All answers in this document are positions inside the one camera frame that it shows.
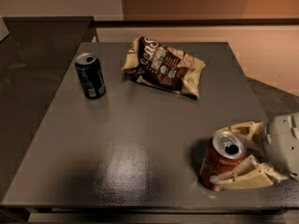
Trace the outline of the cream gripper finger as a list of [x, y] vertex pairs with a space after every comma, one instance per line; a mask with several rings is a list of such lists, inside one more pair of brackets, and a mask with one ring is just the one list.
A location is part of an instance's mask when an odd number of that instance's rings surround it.
[[209, 181], [222, 189], [259, 189], [288, 178], [268, 162], [259, 163], [253, 155], [249, 155], [233, 170], [213, 175]]
[[261, 151], [261, 135], [264, 124], [262, 122], [247, 121], [218, 129], [216, 133], [229, 131], [240, 135], [247, 147]]

